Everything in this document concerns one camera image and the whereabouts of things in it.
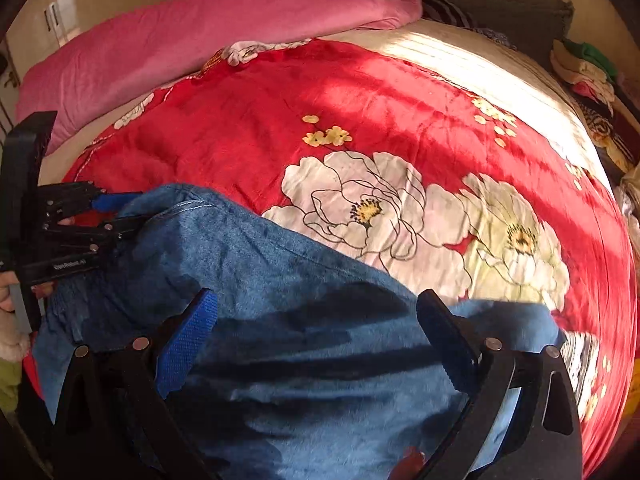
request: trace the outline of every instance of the blue towel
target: blue towel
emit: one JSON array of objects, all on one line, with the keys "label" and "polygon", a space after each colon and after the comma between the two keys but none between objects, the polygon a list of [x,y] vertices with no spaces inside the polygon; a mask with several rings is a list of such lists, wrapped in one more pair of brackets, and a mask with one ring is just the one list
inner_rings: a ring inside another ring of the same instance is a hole
[{"label": "blue towel", "polygon": [[[156,214],[106,268],[64,280],[33,353],[52,418],[73,348],[120,348],[203,287],[218,322],[167,405],[225,480],[384,480],[408,446],[429,454],[458,417],[457,392],[389,275],[283,229],[211,190],[165,186],[122,215]],[[463,301],[483,336],[539,352],[560,344],[546,307]],[[497,452],[516,403],[476,462]]]}]

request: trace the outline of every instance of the striped fabric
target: striped fabric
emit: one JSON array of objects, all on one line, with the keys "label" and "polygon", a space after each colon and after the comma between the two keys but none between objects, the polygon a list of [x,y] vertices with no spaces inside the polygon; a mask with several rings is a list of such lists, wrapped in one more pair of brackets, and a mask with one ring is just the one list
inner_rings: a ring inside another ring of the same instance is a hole
[{"label": "striped fabric", "polygon": [[476,28],[474,17],[448,0],[422,0],[422,17],[463,28]]},{"label": "striped fabric", "polygon": [[574,388],[580,420],[588,420],[593,415],[593,403],[597,402],[592,399],[591,389],[597,375],[600,342],[596,336],[585,332],[565,332],[564,335],[566,341],[560,352]]}]

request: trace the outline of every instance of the green cloth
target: green cloth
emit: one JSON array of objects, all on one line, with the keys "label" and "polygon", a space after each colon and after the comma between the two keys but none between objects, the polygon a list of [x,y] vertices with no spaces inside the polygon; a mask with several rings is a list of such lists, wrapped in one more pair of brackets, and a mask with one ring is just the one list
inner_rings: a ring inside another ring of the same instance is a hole
[{"label": "green cloth", "polygon": [[18,385],[22,380],[22,363],[0,359],[0,410],[14,412],[18,406]]},{"label": "green cloth", "polygon": [[563,40],[566,49],[571,52],[575,57],[579,57],[585,61],[593,63],[595,66],[604,70],[607,73],[607,78],[610,82],[614,82],[618,75],[618,69],[609,61],[609,58],[605,56],[601,51],[595,48],[591,43],[574,43],[571,40]]}]

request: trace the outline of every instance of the metal bolt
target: metal bolt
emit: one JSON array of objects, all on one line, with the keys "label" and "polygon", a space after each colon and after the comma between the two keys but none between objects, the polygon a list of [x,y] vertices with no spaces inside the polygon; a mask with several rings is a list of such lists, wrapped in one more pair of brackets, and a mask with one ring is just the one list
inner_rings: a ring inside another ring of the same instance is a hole
[{"label": "metal bolt", "polygon": [[146,337],[139,337],[133,342],[131,346],[133,346],[134,350],[144,350],[149,346],[149,339],[147,339]]},{"label": "metal bolt", "polygon": [[488,337],[484,340],[484,345],[489,349],[497,352],[498,350],[502,350],[502,341],[496,339],[495,337]]},{"label": "metal bolt", "polygon": [[553,345],[547,346],[545,348],[545,351],[546,351],[546,354],[552,357],[553,359],[560,357],[560,351],[558,350],[558,348],[556,348]]},{"label": "metal bolt", "polygon": [[82,358],[89,353],[89,347],[87,345],[79,346],[74,353],[76,357]]}]

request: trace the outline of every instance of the pink blanket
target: pink blanket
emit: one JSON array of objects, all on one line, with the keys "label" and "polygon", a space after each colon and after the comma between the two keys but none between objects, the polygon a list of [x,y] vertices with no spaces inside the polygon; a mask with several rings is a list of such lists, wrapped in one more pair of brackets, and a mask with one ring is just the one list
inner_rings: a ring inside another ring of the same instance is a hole
[{"label": "pink blanket", "polygon": [[81,34],[24,77],[17,119],[57,110],[47,153],[85,124],[241,40],[284,43],[420,18],[420,0],[168,0]]}]

